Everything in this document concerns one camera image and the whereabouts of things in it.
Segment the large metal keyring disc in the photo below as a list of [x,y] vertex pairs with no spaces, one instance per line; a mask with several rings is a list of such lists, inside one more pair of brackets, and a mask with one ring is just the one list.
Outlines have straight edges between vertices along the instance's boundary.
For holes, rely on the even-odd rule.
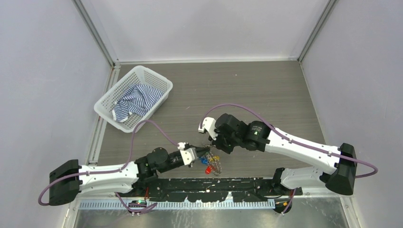
[[215,155],[215,154],[212,152],[212,149],[214,149],[213,146],[211,146],[211,151],[210,151],[210,153],[206,154],[206,155],[203,156],[202,158],[207,158],[207,159],[209,160],[210,164],[209,164],[209,165],[206,165],[206,167],[207,167],[207,166],[213,166],[214,169],[215,169],[214,175],[215,175],[215,176],[219,176],[219,175],[221,174],[221,163],[220,163],[220,160],[214,160],[214,159],[213,159],[213,156],[217,156],[217,155]]

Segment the red key tag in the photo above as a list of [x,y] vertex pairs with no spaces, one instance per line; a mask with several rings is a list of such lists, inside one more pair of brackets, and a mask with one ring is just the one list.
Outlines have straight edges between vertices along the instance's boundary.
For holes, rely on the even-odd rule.
[[214,174],[215,173],[215,169],[213,166],[207,166],[207,168],[205,169],[205,174]]

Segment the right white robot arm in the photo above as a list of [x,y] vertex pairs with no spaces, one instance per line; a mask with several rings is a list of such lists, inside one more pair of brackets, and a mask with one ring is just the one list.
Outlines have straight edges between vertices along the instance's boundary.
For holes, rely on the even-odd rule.
[[343,143],[329,146],[290,135],[262,121],[244,123],[230,114],[218,119],[206,117],[199,126],[200,133],[208,133],[211,145],[230,154],[236,146],[249,151],[281,154],[309,167],[277,168],[271,188],[283,195],[299,187],[326,187],[340,195],[354,192],[357,164],[354,146]]

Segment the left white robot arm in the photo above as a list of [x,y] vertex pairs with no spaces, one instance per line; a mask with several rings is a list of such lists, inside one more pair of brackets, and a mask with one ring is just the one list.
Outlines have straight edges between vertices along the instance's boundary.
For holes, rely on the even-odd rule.
[[107,193],[131,193],[135,197],[145,193],[146,184],[164,173],[182,166],[191,166],[210,151],[180,143],[172,153],[162,147],[153,149],[144,157],[127,164],[107,166],[79,165],[78,160],[69,160],[49,174],[50,206],[71,203],[78,195]]

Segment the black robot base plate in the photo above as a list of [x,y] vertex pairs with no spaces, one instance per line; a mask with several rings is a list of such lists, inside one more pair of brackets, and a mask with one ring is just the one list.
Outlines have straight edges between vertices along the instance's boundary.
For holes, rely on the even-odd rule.
[[275,189],[265,178],[160,178],[148,183],[136,182],[123,197],[148,197],[154,202],[263,202],[291,196],[291,191]]

